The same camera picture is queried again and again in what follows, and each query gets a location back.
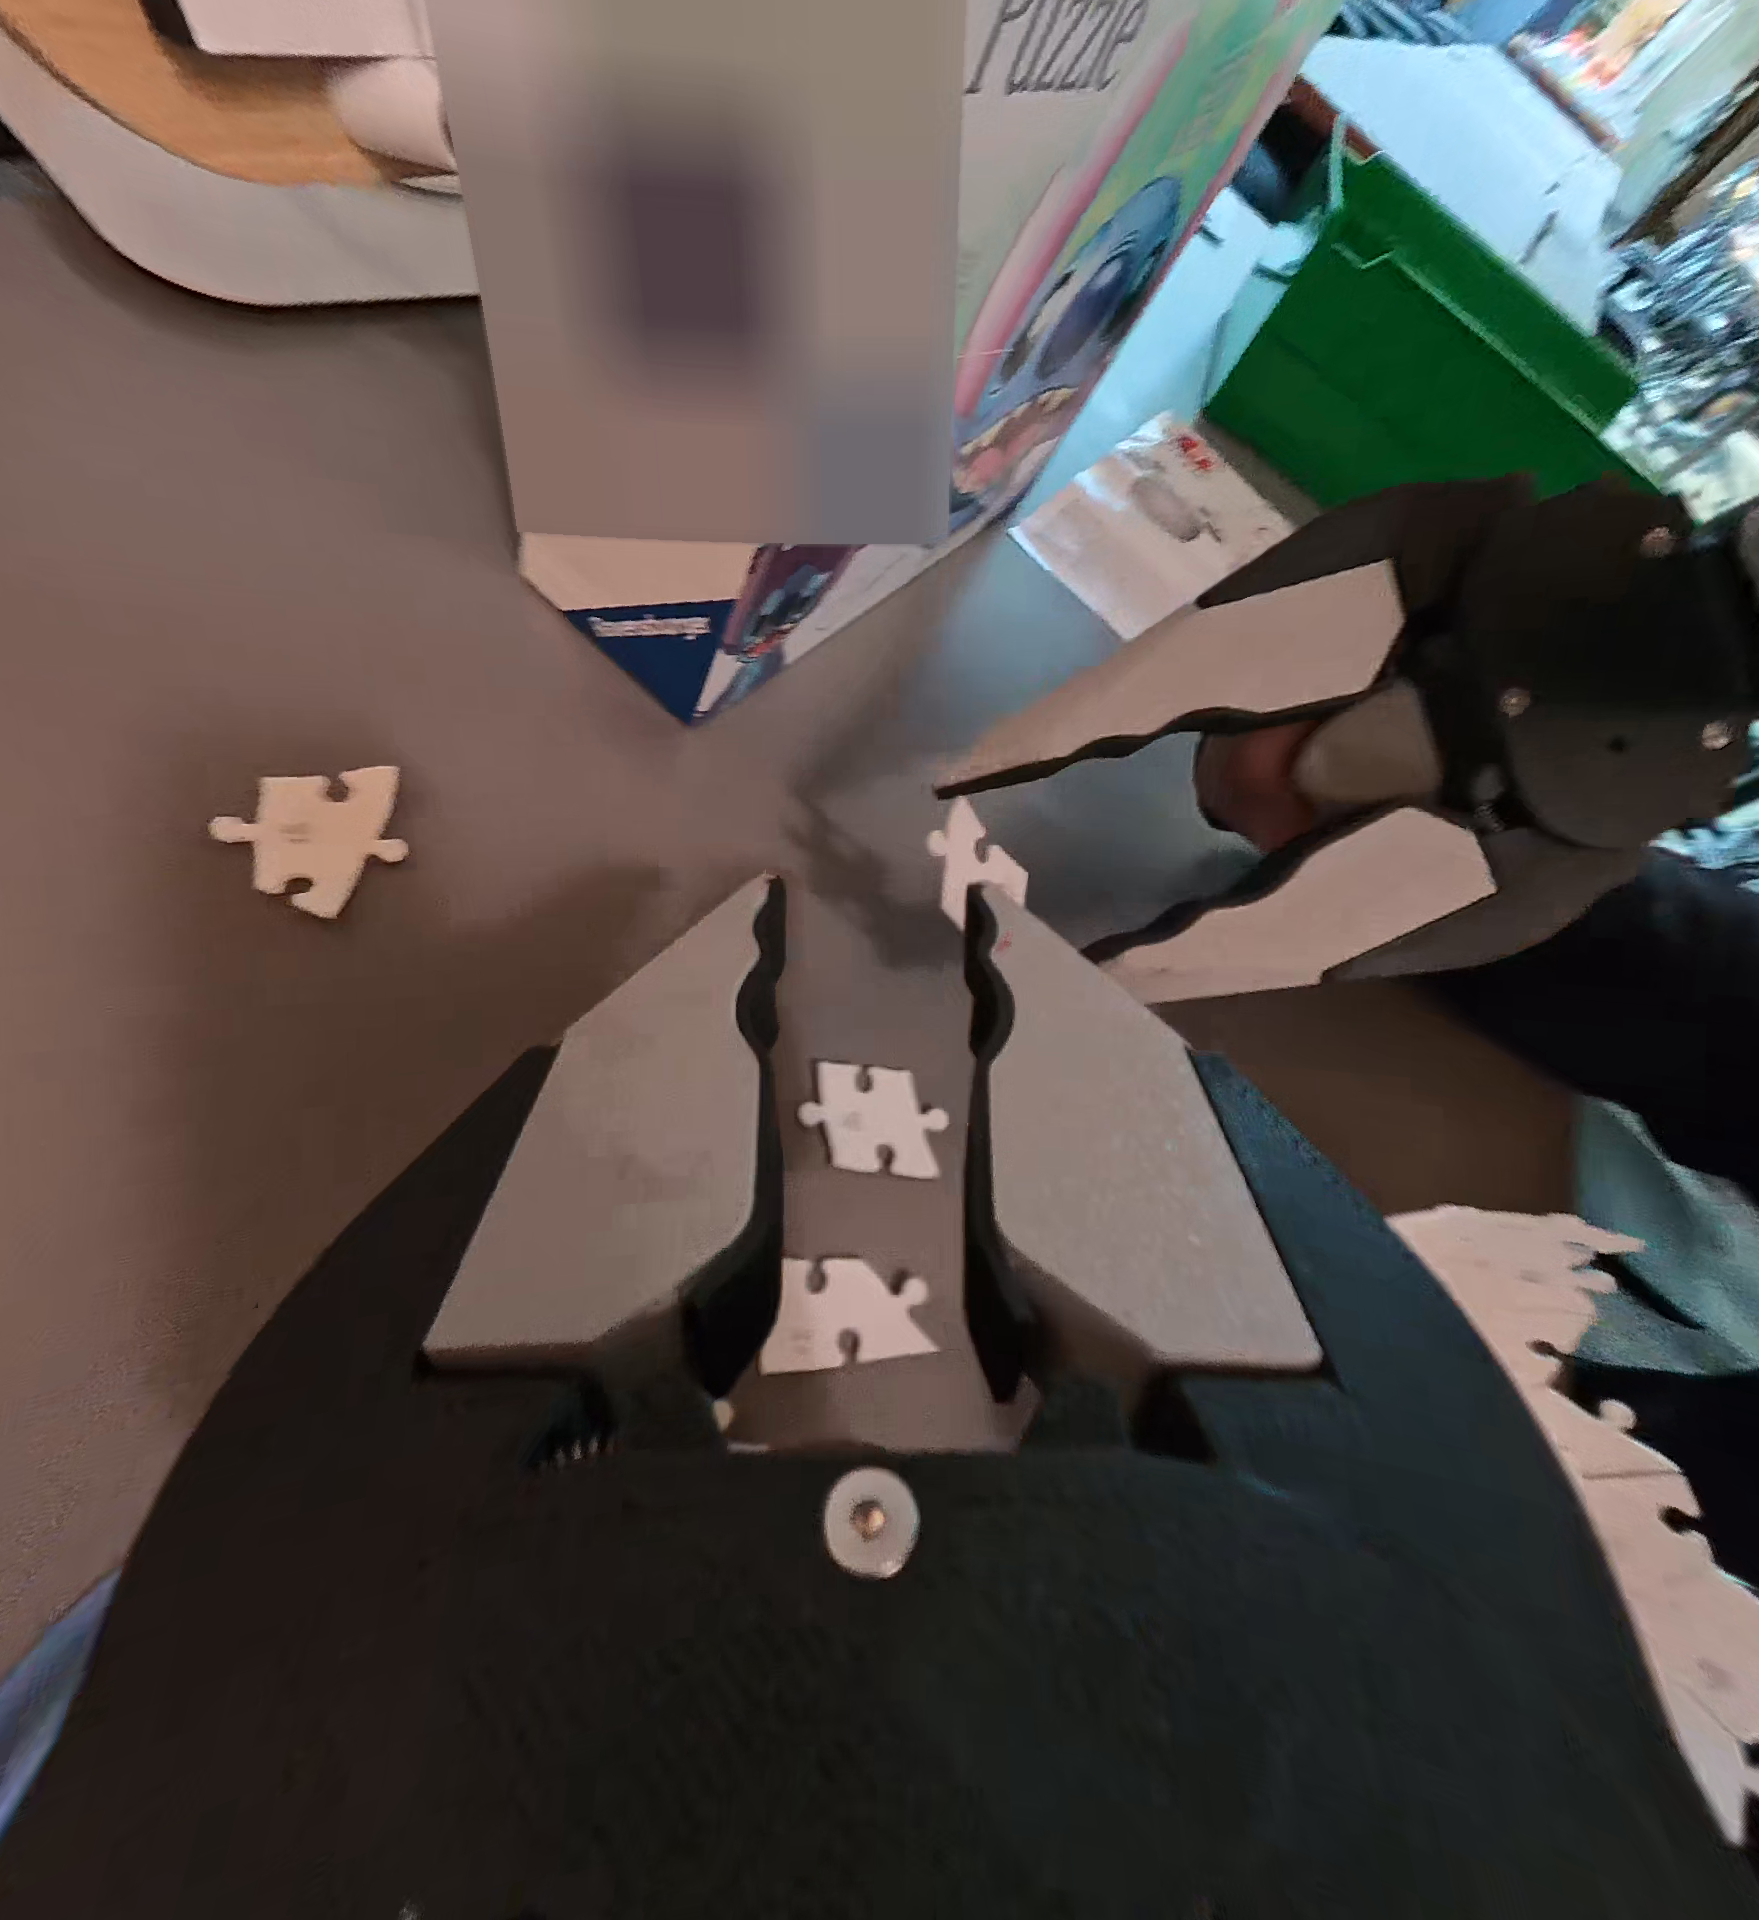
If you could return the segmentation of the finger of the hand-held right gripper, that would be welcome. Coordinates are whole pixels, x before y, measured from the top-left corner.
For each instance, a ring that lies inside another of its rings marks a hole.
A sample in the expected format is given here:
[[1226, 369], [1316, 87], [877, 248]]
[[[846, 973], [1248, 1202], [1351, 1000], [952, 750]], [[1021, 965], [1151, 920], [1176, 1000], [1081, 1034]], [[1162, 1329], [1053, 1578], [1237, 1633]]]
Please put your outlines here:
[[1273, 853], [1226, 896], [1084, 948], [1140, 1003], [1294, 990], [1495, 896], [1481, 837], [1421, 808]]
[[1178, 612], [998, 718], [937, 780], [944, 798], [1128, 758], [1174, 732], [1246, 732], [1335, 712], [1382, 677], [1406, 625], [1389, 561]]

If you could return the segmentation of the cartoon print puzzle box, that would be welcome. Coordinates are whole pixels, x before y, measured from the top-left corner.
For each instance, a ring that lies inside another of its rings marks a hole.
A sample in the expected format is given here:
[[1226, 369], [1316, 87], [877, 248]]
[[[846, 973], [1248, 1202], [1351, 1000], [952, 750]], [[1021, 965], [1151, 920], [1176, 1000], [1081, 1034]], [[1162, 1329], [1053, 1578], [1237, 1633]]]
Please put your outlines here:
[[1330, 13], [433, 4], [526, 586], [698, 725], [1003, 520]]

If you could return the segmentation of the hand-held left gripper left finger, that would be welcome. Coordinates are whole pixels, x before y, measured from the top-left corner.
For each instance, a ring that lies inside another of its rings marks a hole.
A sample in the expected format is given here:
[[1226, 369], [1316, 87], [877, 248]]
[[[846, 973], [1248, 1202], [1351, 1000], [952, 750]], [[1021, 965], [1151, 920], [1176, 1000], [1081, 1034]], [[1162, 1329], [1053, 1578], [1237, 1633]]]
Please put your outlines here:
[[788, 890], [756, 875], [557, 1046], [425, 1346], [440, 1372], [677, 1361], [726, 1396], [782, 1297]]

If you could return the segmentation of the white printed plastic bag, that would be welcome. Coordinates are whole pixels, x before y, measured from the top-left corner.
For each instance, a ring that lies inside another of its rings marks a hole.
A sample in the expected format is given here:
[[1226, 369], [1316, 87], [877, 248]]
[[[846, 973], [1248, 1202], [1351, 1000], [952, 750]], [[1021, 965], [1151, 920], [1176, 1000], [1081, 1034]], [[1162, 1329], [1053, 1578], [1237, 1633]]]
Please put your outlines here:
[[1011, 538], [1131, 640], [1292, 533], [1193, 423], [1159, 413], [1038, 504]]

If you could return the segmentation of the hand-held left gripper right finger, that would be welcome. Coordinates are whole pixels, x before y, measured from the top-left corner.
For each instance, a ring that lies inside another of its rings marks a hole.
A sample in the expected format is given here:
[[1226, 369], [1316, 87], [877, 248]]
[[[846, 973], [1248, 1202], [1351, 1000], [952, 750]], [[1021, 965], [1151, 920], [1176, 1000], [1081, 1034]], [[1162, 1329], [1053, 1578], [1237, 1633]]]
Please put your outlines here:
[[962, 916], [962, 1311], [993, 1401], [1084, 1366], [1307, 1378], [1324, 1346], [1182, 1038], [1001, 888]]

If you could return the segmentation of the single white puzzle piece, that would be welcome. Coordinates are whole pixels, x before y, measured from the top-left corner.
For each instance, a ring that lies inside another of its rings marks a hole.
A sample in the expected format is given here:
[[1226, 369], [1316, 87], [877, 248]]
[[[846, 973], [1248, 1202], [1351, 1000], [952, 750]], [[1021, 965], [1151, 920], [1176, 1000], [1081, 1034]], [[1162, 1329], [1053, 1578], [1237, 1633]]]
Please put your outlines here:
[[800, 1124], [820, 1133], [833, 1170], [937, 1182], [939, 1138], [951, 1116], [922, 1102], [911, 1070], [818, 1062], [816, 1092], [797, 1108]]
[[987, 832], [967, 796], [951, 798], [939, 828], [927, 835], [927, 851], [939, 865], [939, 903], [956, 933], [964, 933], [971, 894], [997, 890], [1023, 905], [1027, 869]]
[[219, 818], [211, 837], [246, 848], [251, 886], [314, 917], [338, 923], [370, 865], [395, 865], [412, 856], [390, 834], [402, 769], [373, 765], [335, 777], [262, 777], [251, 820]]
[[925, 1278], [891, 1277], [868, 1261], [785, 1259], [758, 1372], [789, 1378], [937, 1356], [939, 1341], [918, 1319], [930, 1299]]

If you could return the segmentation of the white rimmed wooden tray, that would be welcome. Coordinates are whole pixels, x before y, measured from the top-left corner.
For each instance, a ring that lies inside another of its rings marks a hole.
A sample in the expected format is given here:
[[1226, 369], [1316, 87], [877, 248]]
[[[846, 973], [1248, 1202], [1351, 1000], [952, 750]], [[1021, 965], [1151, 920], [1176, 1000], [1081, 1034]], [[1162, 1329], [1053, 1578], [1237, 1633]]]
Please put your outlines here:
[[139, 4], [0, 4], [0, 125], [132, 265], [249, 307], [478, 294], [461, 203], [356, 145], [322, 80], [215, 67]]

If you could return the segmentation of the cluttered shelf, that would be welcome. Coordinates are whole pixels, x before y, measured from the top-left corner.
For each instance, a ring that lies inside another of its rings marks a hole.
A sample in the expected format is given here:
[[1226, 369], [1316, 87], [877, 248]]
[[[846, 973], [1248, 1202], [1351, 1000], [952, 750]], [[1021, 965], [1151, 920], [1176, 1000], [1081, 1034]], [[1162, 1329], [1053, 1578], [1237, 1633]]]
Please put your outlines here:
[[1615, 255], [1637, 389], [1611, 442], [1697, 511], [1759, 492], [1759, 68]]

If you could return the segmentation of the person's right hand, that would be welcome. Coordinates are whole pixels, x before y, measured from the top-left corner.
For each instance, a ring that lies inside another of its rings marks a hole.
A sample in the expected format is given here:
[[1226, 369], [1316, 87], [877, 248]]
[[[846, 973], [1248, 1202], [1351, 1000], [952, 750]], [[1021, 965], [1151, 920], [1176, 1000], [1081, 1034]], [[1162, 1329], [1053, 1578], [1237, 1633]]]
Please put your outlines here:
[[1327, 810], [1295, 780], [1295, 766], [1320, 718], [1253, 732], [1201, 734], [1194, 753], [1194, 794], [1205, 821], [1273, 853], [1314, 834]]

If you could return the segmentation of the white cardboard box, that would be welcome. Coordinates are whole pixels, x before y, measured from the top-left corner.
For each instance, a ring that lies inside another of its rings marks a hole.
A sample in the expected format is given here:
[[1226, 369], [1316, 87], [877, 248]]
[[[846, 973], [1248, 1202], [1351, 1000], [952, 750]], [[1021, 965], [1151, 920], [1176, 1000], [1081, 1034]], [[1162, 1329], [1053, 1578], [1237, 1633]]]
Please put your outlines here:
[[1494, 253], [1603, 244], [1619, 167], [1505, 53], [1325, 37], [1304, 82]]

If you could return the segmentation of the green crate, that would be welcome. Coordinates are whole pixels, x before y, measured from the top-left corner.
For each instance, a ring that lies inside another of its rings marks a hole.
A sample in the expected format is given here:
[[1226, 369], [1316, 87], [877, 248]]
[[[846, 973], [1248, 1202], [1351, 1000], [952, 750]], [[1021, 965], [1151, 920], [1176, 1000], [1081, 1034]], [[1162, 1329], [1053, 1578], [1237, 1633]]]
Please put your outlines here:
[[1382, 155], [1335, 141], [1231, 307], [1205, 420], [1322, 506], [1406, 483], [1646, 480], [1627, 363]]

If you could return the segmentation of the person's right forearm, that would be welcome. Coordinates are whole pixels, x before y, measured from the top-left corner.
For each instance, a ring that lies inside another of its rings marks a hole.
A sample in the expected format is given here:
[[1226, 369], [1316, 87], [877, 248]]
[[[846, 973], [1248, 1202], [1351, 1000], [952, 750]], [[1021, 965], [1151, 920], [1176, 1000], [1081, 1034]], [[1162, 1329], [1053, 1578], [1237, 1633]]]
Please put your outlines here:
[[1669, 851], [1543, 945], [1433, 973], [1452, 1015], [1635, 1114], [1676, 1164], [1759, 1209], [1759, 896]]

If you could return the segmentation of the assembled white puzzle section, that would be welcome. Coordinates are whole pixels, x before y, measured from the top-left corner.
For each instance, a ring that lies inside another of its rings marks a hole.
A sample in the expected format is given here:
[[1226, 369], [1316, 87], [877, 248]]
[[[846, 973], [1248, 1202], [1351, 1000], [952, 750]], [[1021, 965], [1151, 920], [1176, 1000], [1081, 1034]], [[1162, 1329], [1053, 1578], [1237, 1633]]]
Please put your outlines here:
[[1683, 1469], [1637, 1433], [1637, 1410], [1579, 1406], [1572, 1357], [1619, 1281], [1605, 1261], [1641, 1237], [1572, 1212], [1439, 1207], [1394, 1232], [1465, 1313], [1545, 1439], [1625, 1602], [1667, 1727], [1724, 1838], [1743, 1847], [1759, 1808], [1759, 1589], [1683, 1523], [1700, 1504]]

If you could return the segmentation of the white rolled paper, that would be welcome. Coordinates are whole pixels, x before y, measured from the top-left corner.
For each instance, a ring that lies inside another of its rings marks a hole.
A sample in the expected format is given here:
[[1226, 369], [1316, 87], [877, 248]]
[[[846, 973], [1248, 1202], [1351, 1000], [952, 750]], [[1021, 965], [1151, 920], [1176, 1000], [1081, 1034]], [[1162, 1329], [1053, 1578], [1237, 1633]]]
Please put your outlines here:
[[354, 144], [417, 175], [459, 169], [427, 3], [146, 3], [141, 10], [171, 45], [217, 61], [316, 62]]

